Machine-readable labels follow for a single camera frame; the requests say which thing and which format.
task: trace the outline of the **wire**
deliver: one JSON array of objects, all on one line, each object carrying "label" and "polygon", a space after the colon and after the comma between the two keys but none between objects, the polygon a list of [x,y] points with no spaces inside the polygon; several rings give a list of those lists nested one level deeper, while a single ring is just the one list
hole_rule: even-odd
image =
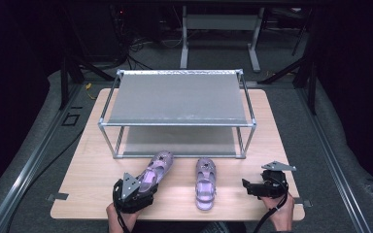
[{"label": "wire", "polygon": [[7,226],[7,232],[11,229],[11,224],[14,220],[15,213],[17,212],[17,209],[20,206],[20,203],[22,202],[23,198],[25,197],[26,193],[29,191],[29,189],[33,186],[33,184],[38,181],[38,179],[52,166],[52,164],[65,152],[67,151],[83,134],[84,130],[81,130],[81,132],[75,137],[75,139],[59,154],[57,155],[42,171],[38,174],[38,176],[35,177],[35,179],[29,184],[29,186],[25,189],[22,196],[20,197],[19,201],[17,202],[17,205],[15,206],[14,211],[11,214],[11,218],[9,220],[8,226]]},{"label": "wire", "polygon": [[[180,17],[178,16],[177,11],[175,10],[175,7],[172,6],[172,9],[174,10],[175,16],[177,17],[177,21],[178,21],[178,23],[180,24],[180,27],[182,28],[183,25],[181,24]],[[173,46],[169,46],[168,44],[165,43],[165,41],[161,41],[161,44],[164,45],[164,46],[167,47],[167,48],[174,48],[174,47],[178,46],[182,41],[183,41],[183,35],[181,35],[181,38],[180,38],[180,39],[178,40],[178,42],[177,42],[175,45],[173,45]]]},{"label": "wire", "polygon": [[142,66],[144,66],[144,67],[147,68],[147,69],[153,70],[153,68],[151,68],[151,67],[145,65],[144,63],[142,63],[142,62],[136,60],[136,59],[133,58],[131,55],[128,55],[128,56],[127,56],[127,60],[128,60],[129,66],[130,66],[130,62],[129,62],[129,60],[132,60],[133,62],[135,62],[135,68],[134,68],[134,70],[136,69],[136,65],[141,66],[141,69],[143,69]]},{"label": "wire", "polygon": [[143,41],[146,41],[146,42],[147,42],[147,41],[148,41],[148,38],[143,37],[143,38],[135,39],[135,40],[132,42],[132,44],[129,46],[129,49],[130,49],[131,51],[135,51],[135,52],[137,52],[137,51],[143,49],[143,48],[144,48],[144,42],[143,42]]},{"label": "wire", "polygon": [[128,57],[126,57],[126,61],[128,62],[129,70],[135,70],[135,69],[132,69],[132,65]]},{"label": "wire", "polygon": [[117,214],[118,214],[118,222],[119,222],[119,225],[122,228],[123,232],[124,233],[131,233],[129,231],[128,227],[126,226],[125,221],[123,220],[122,215],[120,214],[120,211],[117,211]]},{"label": "wire", "polygon": [[96,100],[96,97],[95,97],[95,96],[92,96],[92,95],[89,93],[89,90],[90,90],[91,87],[92,87],[92,83],[88,83],[88,84],[85,86],[86,94],[87,94],[87,96],[89,96],[89,98],[90,98],[91,100]]}]

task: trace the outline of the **metal bar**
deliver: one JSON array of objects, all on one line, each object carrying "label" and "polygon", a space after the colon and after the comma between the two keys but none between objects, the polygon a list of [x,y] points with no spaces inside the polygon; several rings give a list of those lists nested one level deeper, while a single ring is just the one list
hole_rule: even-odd
[{"label": "metal bar", "polygon": [[188,15],[186,19],[188,29],[252,31],[257,23],[253,15]]},{"label": "metal bar", "polygon": [[89,69],[90,71],[92,71],[96,75],[100,76],[104,80],[106,80],[106,81],[112,81],[114,79],[114,77],[106,74],[105,72],[103,72],[102,70],[98,69],[97,67],[91,65],[89,62],[86,62],[82,58],[80,58],[80,57],[78,57],[78,56],[76,56],[74,54],[71,54],[71,57],[73,59],[75,59],[76,61],[78,61],[80,64],[84,65],[86,67],[86,69]]},{"label": "metal bar", "polygon": [[183,50],[181,52],[180,69],[187,68],[187,7],[183,6]]},{"label": "metal bar", "polygon": [[305,112],[307,112],[307,115],[321,140],[324,150],[324,158],[328,165],[328,169],[335,181],[335,184],[338,187],[338,191],[340,192],[347,211],[350,214],[350,218],[354,224],[354,227],[356,228],[356,232],[371,232],[368,223],[366,222],[365,217],[358,203],[356,202],[353,191],[351,190],[350,185],[348,184],[348,181],[345,178],[344,173],[338,163],[335,153],[332,150],[330,143],[326,139],[326,136],[323,132],[319,120],[317,119],[317,116],[314,116],[308,108],[305,90],[301,88],[297,88],[296,90],[301,103],[303,104]]},{"label": "metal bar", "polygon": [[114,89],[117,86],[117,84],[120,82],[121,78],[122,78],[122,71],[118,70],[117,71],[117,77],[115,78],[114,83],[112,84],[111,91],[110,91],[110,93],[108,95],[108,98],[107,98],[107,102],[106,102],[104,110],[102,111],[102,114],[101,114],[102,119],[105,118],[105,114],[107,113],[108,106],[109,106],[109,103],[110,103],[111,98],[112,98],[112,94],[114,93]]},{"label": "metal bar", "polygon": [[124,75],[234,75],[238,70],[125,70]]},{"label": "metal bar", "polygon": [[238,144],[239,144],[239,149],[241,152],[241,156],[239,158],[245,158],[245,151],[244,151],[244,144],[242,142],[242,136],[241,136],[241,129],[239,127],[236,127],[237,129],[237,137],[238,137]]},{"label": "metal bar", "polygon": [[292,70],[298,68],[299,66],[301,66],[302,63],[304,63],[304,61],[305,61],[305,58],[301,57],[297,61],[295,61],[292,64],[290,64],[288,67],[284,68],[283,70],[277,72],[275,75],[271,76],[270,78],[258,82],[258,84],[271,84],[274,81],[276,81],[276,80],[282,78],[283,76],[285,76],[290,71],[292,71]]},{"label": "metal bar", "polygon": [[110,123],[105,126],[214,126],[214,127],[253,127],[253,123]]},{"label": "metal bar", "polygon": [[107,142],[107,145],[108,145],[108,148],[111,151],[111,154],[114,155],[115,151],[112,148],[111,140],[108,138],[107,132],[105,132],[105,125],[102,123],[103,120],[104,120],[104,118],[99,119],[98,127],[101,130],[101,133],[104,136],[105,141]]},{"label": "metal bar", "polygon": [[250,147],[250,144],[251,144],[251,140],[253,139],[254,132],[255,132],[255,126],[251,128],[251,133],[248,136],[248,141],[247,141],[247,145],[245,146],[245,149],[244,149],[244,154],[247,154],[248,148]]},{"label": "metal bar", "polygon": [[253,71],[256,73],[261,72],[259,67],[258,57],[256,56],[255,47],[258,41],[259,31],[262,24],[262,15],[264,8],[259,9],[258,16],[256,17],[256,23],[254,27],[253,39],[250,44],[248,44],[248,53],[250,54],[251,64],[253,65]]},{"label": "metal bar", "polygon": [[248,109],[250,111],[250,115],[251,115],[251,119],[253,121],[253,125],[256,125],[256,121],[255,121],[255,116],[254,116],[254,111],[253,111],[253,105],[251,104],[251,98],[250,98],[250,94],[248,93],[248,88],[247,88],[247,83],[245,82],[245,78],[244,78],[244,75],[242,73],[242,70],[240,70],[240,75],[242,77],[242,86],[244,87],[244,92],[245,92],[245,97],[247,98],[247,104],[248,104]]},{"label": "metal bar", "polygon": [[115,150],[115,154],[113,154],[113,156],[118,156],[118,153],[119,153],[119,147],[120,147],[120,142],[122,141],[122,137],[123,137],[123,130],[125,129],[124,126],[122,126],[119,130],[119,135],[118,135],[118,140],[117,140],[117,148]]},{"label": "metal bar", "polygon": [[[211,158],[240,158],[237,154],[174,154],[176,158],[200,158],[200,157],[211,157]],[[121,154],[119,158],[151,158],[154,154]]]}]

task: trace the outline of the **shoe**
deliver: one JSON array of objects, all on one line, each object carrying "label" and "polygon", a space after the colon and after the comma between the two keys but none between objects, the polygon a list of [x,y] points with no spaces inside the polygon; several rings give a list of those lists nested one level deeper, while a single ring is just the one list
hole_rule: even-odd
[{"label": "shoe", "polygon": [[148,191],[155,187],[165,177],[174,162],[174,155],[167,150],[157,153],[152,159],[147,169],[139,175],[140,187],[138,195],[148,194]]},{"label": "shoe", "polygon": [[202,211],[211,210],[216,194],[217,170],[213,160],[204,157],[196,163],[196,207]]}]

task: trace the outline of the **hand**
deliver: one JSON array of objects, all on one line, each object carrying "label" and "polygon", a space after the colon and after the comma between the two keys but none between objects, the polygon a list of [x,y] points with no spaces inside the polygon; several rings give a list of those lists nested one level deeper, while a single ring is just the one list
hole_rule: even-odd
[{"label": "hand", "polygon": [[[278,203],[284,198],[284,196],[279,198],[269,198],[260,197],[267,209],[275,208]],[[291,231],[292,230],[292,217],[293,217],[293,206],[294,199],[290,193],[288,193],[287,202],[281,207],[277,212],[275,212],[270,220],[274,224],[276,231]]]},{"label": "hand", "polygon": [[[125,222],[126,227],[128,227],[129,231],[135,226],[135,222],[138,216],[141,214],[142,210],[135,212],[134,214],[125,214],[121,213],[123,221]],[[114,203],[111,203],[107,207],[107,215],[108,215],[108,224],[109,224],[109,232],[110,233],[123,233],[122,227],[120,227],[118,222],[118,214],[115,210]]]}]

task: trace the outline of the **black curtain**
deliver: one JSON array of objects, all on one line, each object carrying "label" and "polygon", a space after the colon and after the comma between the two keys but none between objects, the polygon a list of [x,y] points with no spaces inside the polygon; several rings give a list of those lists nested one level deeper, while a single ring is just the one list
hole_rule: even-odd
[{"label": "black curtain", "polygon": [[348,146],[373,176],[373,0],[344,0],[317,57],[319,79],[340,117]]},{"label": "black curtain", "polygon": [[63,41],[42,2],[0,0],[0,177],[19,150],[59,70]]}]

